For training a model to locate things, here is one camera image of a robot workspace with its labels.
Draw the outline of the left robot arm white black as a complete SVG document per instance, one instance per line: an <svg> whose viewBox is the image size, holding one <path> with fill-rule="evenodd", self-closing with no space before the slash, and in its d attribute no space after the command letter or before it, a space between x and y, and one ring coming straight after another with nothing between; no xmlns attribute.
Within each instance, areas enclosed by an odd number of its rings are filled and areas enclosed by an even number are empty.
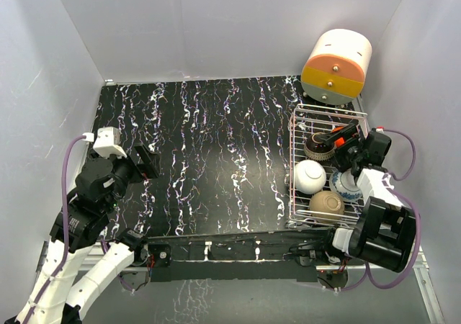
<svg viewBox="0 0 461 324"><path fill-rule="evenodd" d="M76 280L127 188L159 176L159 153L139 144L135 152L140 163L135 163L122 151L117 145L91 151L76 176L75 187L63 195L34 288L23 309L8 323L81 323L94 301L124 268L147 261L146 237L127 228L83 279Z"/></svg>

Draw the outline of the blue white patterned bowl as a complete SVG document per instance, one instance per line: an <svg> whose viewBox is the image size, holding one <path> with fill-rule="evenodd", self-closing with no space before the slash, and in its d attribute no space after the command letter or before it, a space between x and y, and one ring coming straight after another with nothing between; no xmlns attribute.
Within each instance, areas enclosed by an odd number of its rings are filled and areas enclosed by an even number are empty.
<svg viewBox="0 0 461 324"><path fill-rule="evenodd" d="M345 202L357 202L362 198L362 192L355 184L350 170L333 172L328 183L330 190L337 193Z"/></svg>

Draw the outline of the round pastel drawer cabinet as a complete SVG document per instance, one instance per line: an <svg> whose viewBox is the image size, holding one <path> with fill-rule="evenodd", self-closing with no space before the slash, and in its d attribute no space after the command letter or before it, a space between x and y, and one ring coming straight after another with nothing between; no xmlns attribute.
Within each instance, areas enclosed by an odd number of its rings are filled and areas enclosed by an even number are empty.
<svg viewBox="0 0 461 324"><path fill-rule="evenodd" d="M333 106L348 104L363 90L371 56L370 41L358 32L323 33L302 69L305 95Z"/></svg>

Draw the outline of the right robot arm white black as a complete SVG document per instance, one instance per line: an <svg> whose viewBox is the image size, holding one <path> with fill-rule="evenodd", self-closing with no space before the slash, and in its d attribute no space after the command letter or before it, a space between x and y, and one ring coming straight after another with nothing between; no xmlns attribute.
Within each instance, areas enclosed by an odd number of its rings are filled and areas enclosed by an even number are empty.
<svg viewBox="0 0 461 324"><path fill-rule="evenodd" d="M379 129L361 137L349 124L318 140L334 148L339 171L350 171L362 192L364 207L352 229L337 228L333 239L321 246L322 258L337 264L346 255L402 272L408 263L416 233L416 211L392 193L390 174L382 166L392 140Z"/></svg>

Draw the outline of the brown bowl cream interior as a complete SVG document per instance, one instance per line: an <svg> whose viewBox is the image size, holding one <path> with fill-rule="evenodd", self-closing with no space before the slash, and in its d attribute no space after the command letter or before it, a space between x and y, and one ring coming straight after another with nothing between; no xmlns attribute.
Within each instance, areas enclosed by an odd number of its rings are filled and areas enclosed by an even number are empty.
<svg viewBox="0 0 461 324"><path fill-rule="evenodd" d="M334 156L336 146L334 144L326 145L322 140L323 136L324 133L317 132L307 137L304 143L304 152L307 158L321 162L327 161Z"/></svg>

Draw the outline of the black glossy bowl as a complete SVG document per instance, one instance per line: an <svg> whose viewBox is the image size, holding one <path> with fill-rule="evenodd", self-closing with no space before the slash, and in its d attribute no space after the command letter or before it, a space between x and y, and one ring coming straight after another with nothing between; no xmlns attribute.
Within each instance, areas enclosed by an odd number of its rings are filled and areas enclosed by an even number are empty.
<svg viewBox="0 0 461 324"><path fill-rule="evenodd" d="M310 199L309 210L318 220L339 220L344 214L345 204L337 193L321 191Z"/></svg>

